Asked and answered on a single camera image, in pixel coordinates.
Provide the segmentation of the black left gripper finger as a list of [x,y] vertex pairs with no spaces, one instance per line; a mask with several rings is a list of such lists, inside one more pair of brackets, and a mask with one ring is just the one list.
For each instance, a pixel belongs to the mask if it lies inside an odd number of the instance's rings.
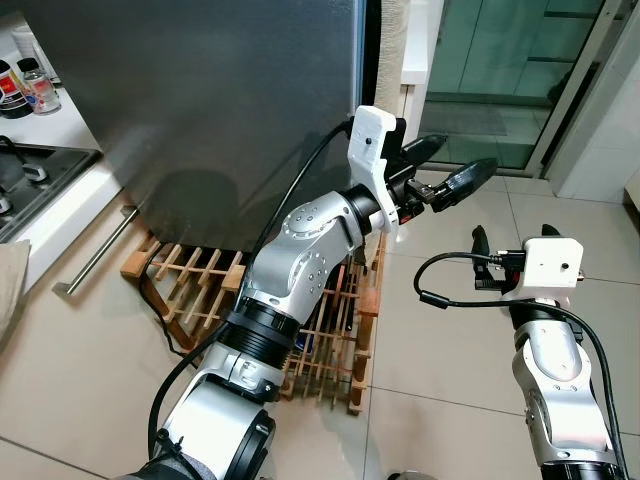
[[498,160],[495,157],[471,161],[454,170],[442,183],[433,187],[435,196],[430,201],[431,209],[449,209],[460,204],[492,179],[497,170]]
[[447,134],[426,134],[416,138],[401,148],[401,165],[403,169],[419,169],[422,164],[429,163],[448,141]]

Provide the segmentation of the silver fridge door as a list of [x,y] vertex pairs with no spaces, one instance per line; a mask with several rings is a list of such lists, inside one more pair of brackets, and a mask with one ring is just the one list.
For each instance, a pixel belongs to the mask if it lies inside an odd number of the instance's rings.
[[349,186],[378,0],[6,0],[160,241],[251,251]]

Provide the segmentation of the glass sliding door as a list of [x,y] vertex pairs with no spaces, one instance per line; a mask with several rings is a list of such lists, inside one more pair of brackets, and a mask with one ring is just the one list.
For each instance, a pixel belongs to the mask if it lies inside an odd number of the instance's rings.
[[492,157],[539,174],[558,131],[550,120],[605,0],[443,0],[419,133],[447,142],[433,168]]

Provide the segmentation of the beige curtain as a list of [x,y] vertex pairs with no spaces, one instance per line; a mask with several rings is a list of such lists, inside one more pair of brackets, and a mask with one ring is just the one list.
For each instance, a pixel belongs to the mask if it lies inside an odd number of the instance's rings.
[[408,36],[411,0],[378,0],[380,28],[375,104],[390,105],[401,91],[404,50]]

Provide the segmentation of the wooden wine rack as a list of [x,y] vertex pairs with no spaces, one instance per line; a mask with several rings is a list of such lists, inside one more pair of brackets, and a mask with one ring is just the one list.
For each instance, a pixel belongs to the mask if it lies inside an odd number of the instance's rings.
[[[315,401],[353,416],[366,410],[387,238],[370,236],[365,256],[330,275],[296,347],[285,361],[280,398]],[[159,312],[163,332],[187,353],[230,312],[246,253],[157,241],[147,234],[120,275]]]

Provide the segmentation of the steel gas stove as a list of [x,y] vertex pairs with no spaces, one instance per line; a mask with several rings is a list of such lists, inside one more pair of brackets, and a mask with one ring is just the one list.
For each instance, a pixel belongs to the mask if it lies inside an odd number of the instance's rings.
[[17,143],[0,134],[0,243],[14,241],[101,159],[97,150]]

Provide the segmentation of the clear bottle with red label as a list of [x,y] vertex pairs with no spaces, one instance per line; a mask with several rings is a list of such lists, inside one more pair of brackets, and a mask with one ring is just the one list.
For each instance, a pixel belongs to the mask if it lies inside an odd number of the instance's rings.
[[58,91],[38,61],[35,58],[22,58],[17,67],[22,77],[24,96],[35,113],[47,115],[59,111],[61,100]]

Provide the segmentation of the white bottle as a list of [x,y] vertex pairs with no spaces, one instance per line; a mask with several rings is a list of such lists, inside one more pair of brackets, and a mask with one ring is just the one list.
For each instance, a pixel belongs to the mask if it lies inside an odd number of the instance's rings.
[[32,32],[31,27],[28,24],[19,24],[12,31],[12,38],[15,46],[20,54],[20,58],[33,58],[37,60],[40,67],[49,77],[50,81],[54,84],[60,84],[61,78],[56,70],[52,68],[49,58],[45,54],[44,49],[38,44],[38,40],[35,37],[35,33]]

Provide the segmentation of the black bottle with red label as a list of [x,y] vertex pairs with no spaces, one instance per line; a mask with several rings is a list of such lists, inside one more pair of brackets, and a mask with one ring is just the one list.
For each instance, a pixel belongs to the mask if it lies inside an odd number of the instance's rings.
[[8,61],[0,59],[0,116],[18,119],[33,113],[20,77]]

